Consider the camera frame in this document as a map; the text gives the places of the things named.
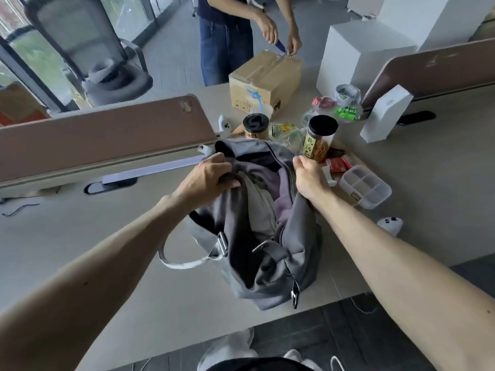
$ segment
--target office chair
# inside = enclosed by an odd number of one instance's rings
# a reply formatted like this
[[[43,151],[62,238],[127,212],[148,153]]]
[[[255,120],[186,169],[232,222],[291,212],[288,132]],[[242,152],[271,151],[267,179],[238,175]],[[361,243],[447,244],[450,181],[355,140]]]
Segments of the office chair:
[[[133,100],[152,88],[142,50],[117,37],[100,0],[28,0],[25,13],[62,56],[70,68],[67,79],[91,105]],[[135,51],[141,68],[129,62],[121,42]]]

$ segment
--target bag handle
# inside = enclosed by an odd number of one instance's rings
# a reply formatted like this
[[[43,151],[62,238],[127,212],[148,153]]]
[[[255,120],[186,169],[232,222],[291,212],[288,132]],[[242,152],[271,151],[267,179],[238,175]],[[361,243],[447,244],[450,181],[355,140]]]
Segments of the bag handle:
[[[223,233],[223,231],[221,231],[218,234],[217,241],[215,242],[213,249],[211,249],[209,254],[201,259],[195,260],[194,262],[170,263],[165,258],[164,247],[165,247],[165,243],[162,244],[158,249],[158,257],[160,258],[160,261],[164,264],[165,267],[171,269],[191,269],[200,266],[201,264],[207,262],[208,260],[219,261],[227,256],[227,250],[228,250],[227,239],[225,238],[225,234]]]

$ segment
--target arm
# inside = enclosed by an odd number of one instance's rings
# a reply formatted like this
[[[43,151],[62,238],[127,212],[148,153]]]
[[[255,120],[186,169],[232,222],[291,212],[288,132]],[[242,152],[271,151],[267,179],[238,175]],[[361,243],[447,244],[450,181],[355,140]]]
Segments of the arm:
[[[337,198],[296,157],[298,190],[325,217],[375,296],[438,369],[495,369],[495,300]]]
[[[0,316],[0,368],[75,369],[134,291],[170,232],[191,211],[237,181],[218,183],[232,165],[215,154],[150,211],[62,268]]]
[[[263,37],[271,44],[275,44],[278,40],[278,31],[277,25],[273,20],[268,17],[262,10],[258,9],[255,6],[247,5],[238,0],[207,0],[208,5],[218,9],[224,13],[246,18],[252,19],[255,21],[261,32],[263,33]]]
[[[287,53],[289,56],[293,56],[302,47],[302,42],[299,38],[299,28],[295,23],[291,2],[289,0],[276,0],[276,2],[288,24]]]

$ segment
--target blue jeans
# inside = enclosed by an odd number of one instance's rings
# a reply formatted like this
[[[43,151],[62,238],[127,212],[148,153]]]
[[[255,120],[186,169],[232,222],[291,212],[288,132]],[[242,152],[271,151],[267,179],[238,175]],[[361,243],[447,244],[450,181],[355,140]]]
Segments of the blue jeans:
[[[229,81],[229,74],[253,56],[251,22],[238,18],[227,27],[200,18],[201,71],[205,86]]]

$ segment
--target white desk surface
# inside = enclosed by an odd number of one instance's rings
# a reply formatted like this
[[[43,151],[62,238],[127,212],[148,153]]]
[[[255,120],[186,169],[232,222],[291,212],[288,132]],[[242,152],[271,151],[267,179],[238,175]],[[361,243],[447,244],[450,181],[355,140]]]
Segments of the white desk surface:
[[[316,74],[317,69],[304,72],[294,103],[278,120],[299,122],[318,94]],[[486,89],[475,91],[487,93]],[[488,92],[486,99],[494,93]],[[244,114],[230,107],[228,85],[210,87],[197,95],[213,125],[220,113],[234,123],[242,120]],[[459,263],[495,251],[491,226],[495,206],[488,174],[495,173],[495,167],[486,158],[487,151],[495,148],[495,123],[491,122],[495,109],[483,105],[473,110],[461,107],[455,96],[454,102],[446,99],[450,98],[428,100],[437,107],[437,120],[396,127],[387,141],[367,145],[358,135],[359,123],[345,125],[339,133],[392,186],[392,197],[367,214],[374,220],[400,216],[405,220],[405,239],[446,263]],[[482,139],[481,144],[475,136]],[[1,212],[10,212],[25,203],[41,203],[11,218],[0,218],[0,310],[172,192],[190,169],[145,176],[133,187],[95,196],[83,193],[84,186],[95,180],[73,183],[53,197],[0,206]],[[483,172],[481,186],[469,179],[470,169]],[[459,189],[465,184],[470,192]],[[470,211],[480,209],[470,218]],[[324,233],[318,279],[301,294],[298,310],[287,303],[260,312],[251,302],[233,296],[213,264],[177,271],[154,258],[136,291],[97,338],[78,370],[119,367],[367,291],[366,282],[335,235],[328,227]],[[473,241],[474,236],[481,239],[480,244]],[[167,241],[166,255],[181,262],[202,253],[180,224]]]

